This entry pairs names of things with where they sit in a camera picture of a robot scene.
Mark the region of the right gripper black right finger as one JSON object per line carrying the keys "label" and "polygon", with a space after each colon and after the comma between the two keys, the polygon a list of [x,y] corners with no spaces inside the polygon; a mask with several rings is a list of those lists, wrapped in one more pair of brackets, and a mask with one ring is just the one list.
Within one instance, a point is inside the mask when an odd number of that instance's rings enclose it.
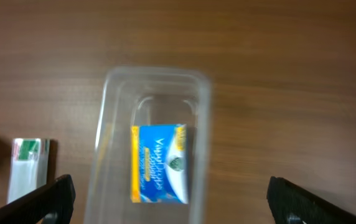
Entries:
{"label": "right gripper black right finger", "polygon": [[276,224],[356,224],[356,215],[282,177],[270,178],[266,198]]}

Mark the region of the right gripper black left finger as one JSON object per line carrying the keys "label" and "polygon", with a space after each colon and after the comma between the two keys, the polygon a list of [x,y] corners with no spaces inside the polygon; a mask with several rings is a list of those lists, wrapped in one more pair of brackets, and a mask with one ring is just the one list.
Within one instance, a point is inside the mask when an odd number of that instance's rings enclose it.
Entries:
{"label": "right gripper black left finger", "polygon": [[72,177],[61,175],[0,208],[0,223],[70,223],[75,202]]}

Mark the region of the white green medicine box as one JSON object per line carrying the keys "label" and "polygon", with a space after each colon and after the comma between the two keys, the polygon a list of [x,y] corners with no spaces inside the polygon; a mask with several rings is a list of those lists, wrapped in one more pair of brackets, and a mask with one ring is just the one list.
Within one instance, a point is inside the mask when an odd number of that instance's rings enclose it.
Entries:
{"label": "white green medicine box", "polygon": [[49,149],[49,139],[13,139],[7,203],[11,203],[47,183]]}

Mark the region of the blue VapoDrops box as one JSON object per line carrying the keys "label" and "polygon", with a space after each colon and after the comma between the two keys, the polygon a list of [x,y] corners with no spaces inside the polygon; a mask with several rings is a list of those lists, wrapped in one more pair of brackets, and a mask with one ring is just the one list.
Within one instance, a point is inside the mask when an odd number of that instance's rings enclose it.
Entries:
{"label": "blue VapoDrops box", "polygon": [[131,127],[131,201],[189,202],[184,124]]}

